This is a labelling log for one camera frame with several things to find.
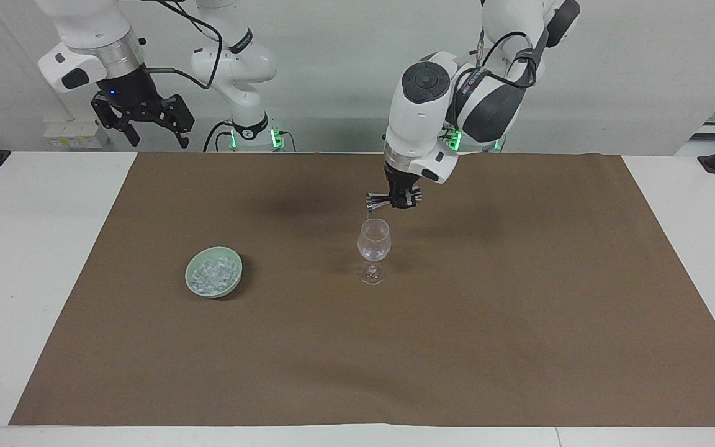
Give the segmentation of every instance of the tabletop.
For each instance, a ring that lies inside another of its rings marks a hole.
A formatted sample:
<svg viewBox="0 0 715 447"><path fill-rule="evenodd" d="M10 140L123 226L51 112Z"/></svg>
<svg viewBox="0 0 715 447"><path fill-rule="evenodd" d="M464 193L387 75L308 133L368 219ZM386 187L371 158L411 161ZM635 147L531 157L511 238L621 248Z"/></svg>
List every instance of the tabletop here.
<svg viewBox="0 0 715 447"><path fill-rule="evenodd" d="M715 445L715 429L6 427L135 153L14 153L0 168L0 445ZM715 319L715 175L624 161Z"/></svg>

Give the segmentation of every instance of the brown tablecloth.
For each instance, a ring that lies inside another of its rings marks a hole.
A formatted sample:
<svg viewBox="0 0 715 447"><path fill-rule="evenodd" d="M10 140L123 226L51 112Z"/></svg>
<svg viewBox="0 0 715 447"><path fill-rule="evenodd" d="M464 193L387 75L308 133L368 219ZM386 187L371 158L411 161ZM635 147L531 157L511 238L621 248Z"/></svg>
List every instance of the brown tablecloth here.
<svg viewBox="0 0 715 447"><path fill-rule="evenodd" d="M377 213L369 287L382 164L141 153L11 424L715 427L715 322L621 158L461 158ZM219 245L244 278L196 297Z"/></svg>

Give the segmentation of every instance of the wine glass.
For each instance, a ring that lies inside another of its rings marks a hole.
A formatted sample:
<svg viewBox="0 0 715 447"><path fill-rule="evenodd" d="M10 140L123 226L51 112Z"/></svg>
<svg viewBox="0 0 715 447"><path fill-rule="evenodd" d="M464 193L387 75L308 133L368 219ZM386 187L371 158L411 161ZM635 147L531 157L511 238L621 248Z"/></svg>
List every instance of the wine glass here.
<svg viewBox="0 0 715 447"><path fill-rule="evenodd" d="M391 227L381 219L369 219L360 229L357 238L357 249L365 258L361 281L370 286L376 286L385 279L385 267L380 264L391 251Z"/></svg>

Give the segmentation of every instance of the green light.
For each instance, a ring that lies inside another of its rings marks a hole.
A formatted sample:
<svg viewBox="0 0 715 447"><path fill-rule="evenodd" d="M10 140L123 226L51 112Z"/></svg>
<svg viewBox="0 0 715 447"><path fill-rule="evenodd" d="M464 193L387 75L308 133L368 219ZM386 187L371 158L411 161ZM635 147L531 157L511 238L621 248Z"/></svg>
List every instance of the green light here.
<svg viewBox="0 0 715 447"><path fill-rule="evenodd" d="M274 129L272 129L272 145L275 146L275 149L283 147L283 137Z"/></svg>
<svg viewBox="0 0 715 447"><path fill-rule="evenodd" d="M462 131L457 130L457 133L455 133L454 136L451 137L451 141L449 141L449 148L451 148L454 152L457 152L459 150L460 141L462 141Z"/></svg>

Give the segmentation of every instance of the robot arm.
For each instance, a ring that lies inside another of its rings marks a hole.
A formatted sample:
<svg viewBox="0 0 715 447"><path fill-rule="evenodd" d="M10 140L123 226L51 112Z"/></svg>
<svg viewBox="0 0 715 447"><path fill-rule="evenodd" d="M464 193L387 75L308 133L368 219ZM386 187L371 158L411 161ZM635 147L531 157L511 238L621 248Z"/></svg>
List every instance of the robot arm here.
<svg viewBox="0 0 715 447"><path fill-rule="evenodd" d="M213 87L225 99L235 129L236 145L272 145L275 142L269 116L261 95L250 85L275 77L275 57L253 40L238 10L238 0L196 0L200 18L222 32L227 51L219 58ZM207 79L217 62L216 48L197 50L192 55L192 70L198 79Z"/></svg>
<svg viewBox="0 0 715 447"><path fill-rule="evenodd" d="M389 195L370 194L369 211L390 204L416 206L420 176L448 180L457 165L460 138L491 142L514 124L526 89L536 84L545 48L558 45L575 24L576 0L486 0L482 22L493 50L500 51L505 73L439 52L411 65L391 102L385 139ZM455 132L448 144L440 133L446 122Z"/></svg>
<svg viewBox="0 0 715 447"><path fill-rule="evenodd" d="M103 127L124 133L131 145L140 141L130 121L154 122L173 131L182 147L195 119L178 94L162 98L145 68L131 23L117 0L36 0L57 28L62 42L38 65L57 91L96 83L91 105Z"/></svg>

